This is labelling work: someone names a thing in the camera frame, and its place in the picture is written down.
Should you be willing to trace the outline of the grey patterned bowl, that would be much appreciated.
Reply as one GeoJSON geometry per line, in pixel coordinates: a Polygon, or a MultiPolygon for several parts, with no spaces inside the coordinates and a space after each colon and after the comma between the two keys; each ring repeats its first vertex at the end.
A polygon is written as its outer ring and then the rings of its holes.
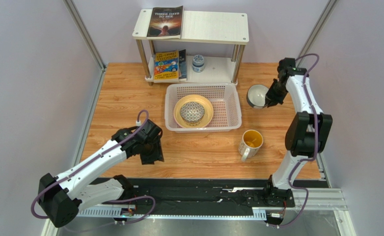
{"type": "Polygon", "coordinates": [[[201,122],[205,115],[205,108],[198,102],[187,102],[180,108],[182,120],[189,124],[201,122]]]}

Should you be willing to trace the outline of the white bowl dark outside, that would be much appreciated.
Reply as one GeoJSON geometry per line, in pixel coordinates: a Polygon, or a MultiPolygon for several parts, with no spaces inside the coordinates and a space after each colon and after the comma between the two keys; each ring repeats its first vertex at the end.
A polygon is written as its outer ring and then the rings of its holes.
{"type": "Polygon", "coordinates": [[[247,91],[247,103],[254,109],[263,109],[266,105],[266,94],[269,89],[261,84],[252,85],[247,91]]]}

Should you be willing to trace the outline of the white plastic basket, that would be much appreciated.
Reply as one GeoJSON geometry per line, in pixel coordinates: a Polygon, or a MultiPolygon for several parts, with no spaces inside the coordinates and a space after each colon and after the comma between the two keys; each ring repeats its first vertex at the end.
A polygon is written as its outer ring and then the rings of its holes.
{"type": "Polygon", "coordinates": [[[239,96],[231,83],[187,83],[168,86],[165,95],[165,126],[176,133],[227,132],[242,125],[239,96]],[[180,126],[175,120],[175,105],[187,95],[200,95],[211,102],[213,117],[204,127],[180,126]]]}

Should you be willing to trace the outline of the yellow plate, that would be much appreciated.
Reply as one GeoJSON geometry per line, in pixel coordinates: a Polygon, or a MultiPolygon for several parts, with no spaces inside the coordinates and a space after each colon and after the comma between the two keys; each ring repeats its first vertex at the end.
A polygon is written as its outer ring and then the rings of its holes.
{"type": "Polygon", "coordinates": [[[181,98],[175,105],[173,116],[176,123],[182,128],[204,128],[209,125],[214,117],[214,107],[212,103],[204,96],[192,94],[181,98]],[[205,115],[201,122],[197,124],[189,124],[182,120],[180,116],[180,108],[187,102],[198,102],[205,108],[205,115]]]}

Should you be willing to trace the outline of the yellow treehouse book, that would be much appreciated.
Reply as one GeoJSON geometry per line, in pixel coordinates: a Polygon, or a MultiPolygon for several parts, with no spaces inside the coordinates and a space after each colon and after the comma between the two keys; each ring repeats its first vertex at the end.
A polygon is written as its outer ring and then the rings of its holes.
{"type": "Polygon", "coordinates": [[[179,51],[159,52],[154,57],[154,82],[175,83],[179,80],[179,51]]]}

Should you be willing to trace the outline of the dark Three Days book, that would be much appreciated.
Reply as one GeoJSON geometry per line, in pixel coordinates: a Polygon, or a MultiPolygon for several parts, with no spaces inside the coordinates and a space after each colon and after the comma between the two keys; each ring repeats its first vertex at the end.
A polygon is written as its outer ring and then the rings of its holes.
{"type": "Polygon", "coordinates": [[[147,39],[180,39],[184,7],[154,7],[147,39]]]}

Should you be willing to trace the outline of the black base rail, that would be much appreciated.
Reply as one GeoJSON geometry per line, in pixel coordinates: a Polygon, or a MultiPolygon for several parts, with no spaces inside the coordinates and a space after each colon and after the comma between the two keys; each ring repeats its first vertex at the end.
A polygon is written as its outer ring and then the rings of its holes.
{"type": "Polygon", "coordinates": [[[129,178],[118,200],[135,205],[136,213],[230,217],[252,216],[253,209],[295,207],[292,190],[280,190],[268,179],[129,178]]]}

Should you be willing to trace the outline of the white two-tier shelf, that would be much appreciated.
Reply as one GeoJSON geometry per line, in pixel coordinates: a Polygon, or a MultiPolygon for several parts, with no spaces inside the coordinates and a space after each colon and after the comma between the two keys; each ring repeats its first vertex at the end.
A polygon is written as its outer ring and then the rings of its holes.
{"type": "MultiPolygon", "coordinates": [[[[145,72],[145,80],[150,86],[154,81],[155,47],[152,39],[147,39],[152,9],[142,9],[139,13],[133,39],[136,40],[145,72]],[[146,57],[142,40],[149,41],[151,56],[146,57]]],[[[184,10],[181,37],[162,40],[163,42],[208,43],[234,45],[233,53],[228,57],[211,57],[207,53],[197,53],[204,56],[204,69],[194,72],[192,67],[193,54],[187,52],[187,83],[233,83],[237,85],[240,64],[244,49],[249,42],[249,29],[246,13],[209,12],[184,10]]]]}

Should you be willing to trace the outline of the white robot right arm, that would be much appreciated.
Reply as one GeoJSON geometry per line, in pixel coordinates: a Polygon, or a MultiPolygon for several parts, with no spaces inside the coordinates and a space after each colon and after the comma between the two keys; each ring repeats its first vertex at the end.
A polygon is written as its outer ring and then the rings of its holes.
{"type": "Polygon", "coordinates": [[[324,150],[333,122],[332,116],[323,113],[313,96],[309,71],[297,67],[296,61],[295,58],[279,61],[278,76],[265,98],[265,105],[271,107],[282,104],[286,95],[290,95],[296,112],[285,135],[287,153],[264,189],[264,201],[271,206],[290,200],[296,176],[324,150]]]}

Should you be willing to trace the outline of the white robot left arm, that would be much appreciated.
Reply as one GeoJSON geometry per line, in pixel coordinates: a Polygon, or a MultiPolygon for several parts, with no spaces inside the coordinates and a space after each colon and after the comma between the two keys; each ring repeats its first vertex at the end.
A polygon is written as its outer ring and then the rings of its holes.
{"type": "Polygon", "coordinates": [[[69,224],[79,212],[105,202],[130,201],[132,186],[123,175],[93,184],[111,167],[140,156],[143,165],[164,161],[161,137],[163,130],[151,120],[140,126],[123,128],[112,135],[93,155],[69,170],[39,180],[38,195],[31,204],[37,218],[49,219],[56,228],[69,224]]]}

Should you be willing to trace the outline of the patterned mug yellow inside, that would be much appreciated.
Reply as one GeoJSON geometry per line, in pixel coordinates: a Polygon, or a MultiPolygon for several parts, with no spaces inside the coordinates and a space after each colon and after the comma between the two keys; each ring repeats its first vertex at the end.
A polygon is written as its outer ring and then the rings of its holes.
{"type": "Polygon", "coordinates": [[[254,157],[263,145],[263,142],[264,139],[260,132],[256,130],[245,131],[238,145],[241,161],[245,162],[248,158],[254,157]]]}

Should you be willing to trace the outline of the dark blue book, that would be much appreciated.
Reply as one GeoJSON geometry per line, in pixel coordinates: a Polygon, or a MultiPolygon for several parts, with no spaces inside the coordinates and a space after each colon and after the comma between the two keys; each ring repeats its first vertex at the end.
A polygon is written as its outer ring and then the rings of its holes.
{"type": "Polygon", "coordinates": [[[187,55],[186,49],[179,51],[179,81],[187,80],[187,55]]]}

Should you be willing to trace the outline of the blue white ceramic jar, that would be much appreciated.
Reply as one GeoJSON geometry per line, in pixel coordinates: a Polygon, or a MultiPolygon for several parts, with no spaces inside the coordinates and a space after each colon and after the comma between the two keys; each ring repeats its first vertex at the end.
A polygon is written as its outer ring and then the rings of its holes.
{"type": "Polygon", "coordinates": [[[203,55],[194,55],[192,58],[192,68],[194,72],[202,72],[205,68],[205,58],[203,55]]]}

